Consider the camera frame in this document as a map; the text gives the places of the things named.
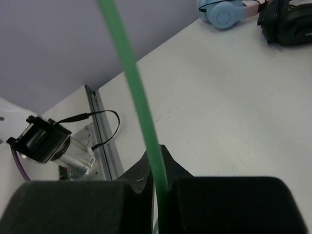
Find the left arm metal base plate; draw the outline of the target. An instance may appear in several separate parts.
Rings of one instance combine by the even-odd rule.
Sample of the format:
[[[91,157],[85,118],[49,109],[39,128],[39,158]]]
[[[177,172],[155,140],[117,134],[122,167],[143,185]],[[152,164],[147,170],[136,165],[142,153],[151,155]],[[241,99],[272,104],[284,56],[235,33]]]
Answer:
[[[58,164],[67,169],[68,178],[74,180],[102,180],[97,153],[91,147],[96,142],[93,124],[86,125],[70,136],[67,151],[58,159]]]

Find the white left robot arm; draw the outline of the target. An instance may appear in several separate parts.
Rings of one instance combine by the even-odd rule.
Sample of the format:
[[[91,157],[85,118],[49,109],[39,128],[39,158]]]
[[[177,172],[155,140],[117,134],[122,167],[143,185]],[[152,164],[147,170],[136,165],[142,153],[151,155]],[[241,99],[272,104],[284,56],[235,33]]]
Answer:
[[[27,182],[30,177],[18,154],[39,164],[51,161],[65,168],[61,160],[70,146],[71,133],[51,118],[45,120],[0,98],[0,139],[10,146],[17,168]]]

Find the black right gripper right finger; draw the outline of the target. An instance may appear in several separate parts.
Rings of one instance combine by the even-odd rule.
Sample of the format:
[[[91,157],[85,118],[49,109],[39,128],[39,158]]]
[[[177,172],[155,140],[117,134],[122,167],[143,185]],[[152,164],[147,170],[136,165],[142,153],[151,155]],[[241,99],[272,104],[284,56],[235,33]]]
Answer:
[[[169,194],[161,234],[306,234],[288,186],[271,176],[193,176],[166,146]]]

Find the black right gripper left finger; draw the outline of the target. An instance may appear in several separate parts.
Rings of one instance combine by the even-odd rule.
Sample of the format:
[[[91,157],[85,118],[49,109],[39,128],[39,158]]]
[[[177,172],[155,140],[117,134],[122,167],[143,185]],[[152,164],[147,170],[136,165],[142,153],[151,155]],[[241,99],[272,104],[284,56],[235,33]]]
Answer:
[[[153,175],[147,155],[113,181],[32,181],[11,197],[3,234],[149,234]]]

